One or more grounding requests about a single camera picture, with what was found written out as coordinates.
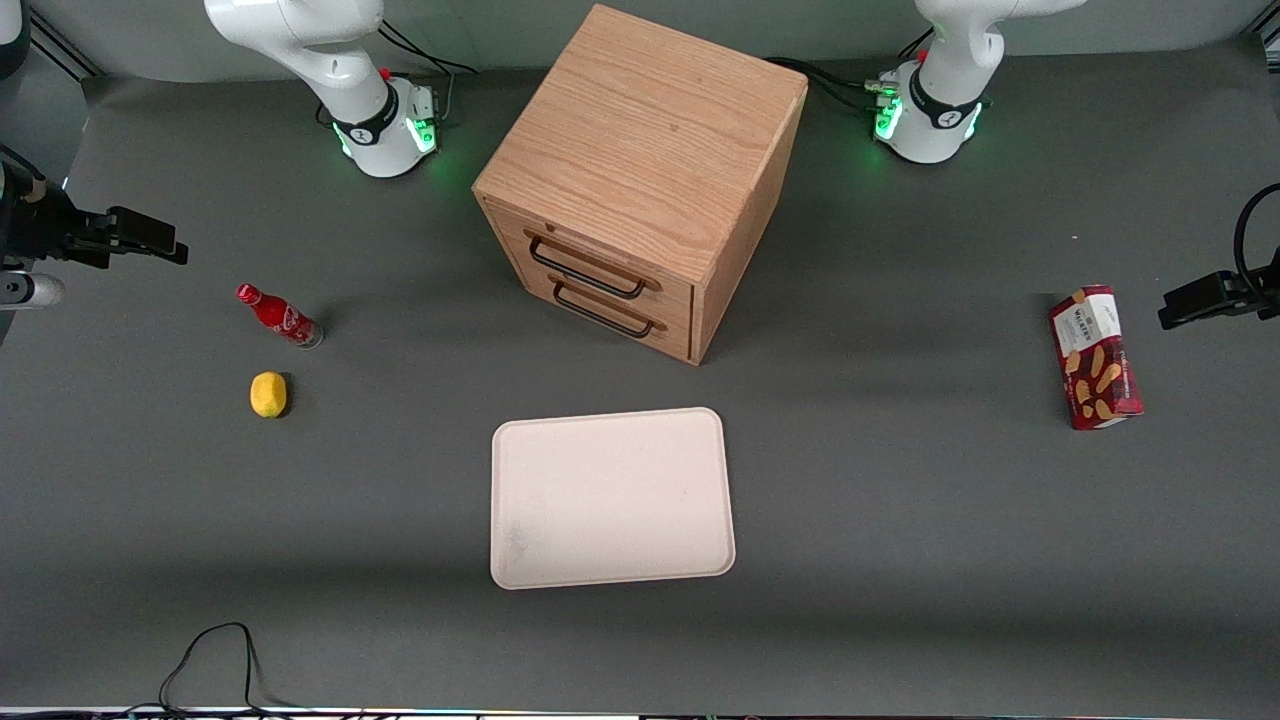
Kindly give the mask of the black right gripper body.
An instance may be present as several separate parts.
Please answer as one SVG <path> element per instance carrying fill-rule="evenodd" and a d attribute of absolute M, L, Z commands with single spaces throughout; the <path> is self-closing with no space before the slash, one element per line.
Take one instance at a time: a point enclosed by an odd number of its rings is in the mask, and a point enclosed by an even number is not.
<path fill-rule="evenodd" d="M 1 246 L 4 258 L 23 261 L 67 260 L 67 237 L 76 209 L 58 184 L 38 181 L 3 163 Z"/>

